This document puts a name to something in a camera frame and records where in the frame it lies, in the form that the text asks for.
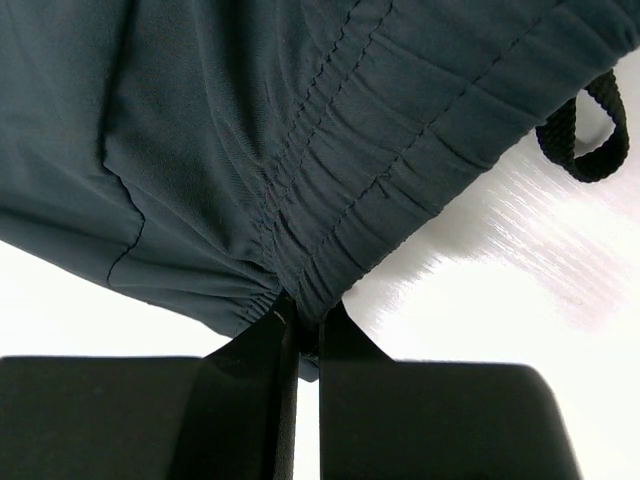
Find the dark navy shorts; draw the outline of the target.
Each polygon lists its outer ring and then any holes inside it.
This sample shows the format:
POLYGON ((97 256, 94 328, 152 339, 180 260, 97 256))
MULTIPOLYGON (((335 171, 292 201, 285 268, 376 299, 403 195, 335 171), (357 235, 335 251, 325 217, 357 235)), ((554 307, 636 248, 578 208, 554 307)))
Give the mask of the dark navy shorts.
POLYGON ((301 375, 365 274, 639 45, 635 1, 5 1, 1 238, 301 375))

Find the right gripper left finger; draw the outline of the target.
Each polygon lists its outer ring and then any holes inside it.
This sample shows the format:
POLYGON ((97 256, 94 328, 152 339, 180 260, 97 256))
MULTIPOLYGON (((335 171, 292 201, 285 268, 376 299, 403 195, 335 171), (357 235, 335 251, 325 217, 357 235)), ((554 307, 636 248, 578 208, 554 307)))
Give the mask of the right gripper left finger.
POLYGON ((5 479, 289 479, 296 308, 203 357, 5 357, 5 479))

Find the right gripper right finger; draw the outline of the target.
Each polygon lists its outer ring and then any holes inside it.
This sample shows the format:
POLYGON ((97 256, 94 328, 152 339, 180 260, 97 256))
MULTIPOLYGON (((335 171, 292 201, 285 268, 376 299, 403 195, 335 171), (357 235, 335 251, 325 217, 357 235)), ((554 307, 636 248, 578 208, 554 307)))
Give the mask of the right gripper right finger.
POLYGON ((532 367, 396 361, 343 305, 320 329, 324 479, 577 479, 554 395, 532 367))

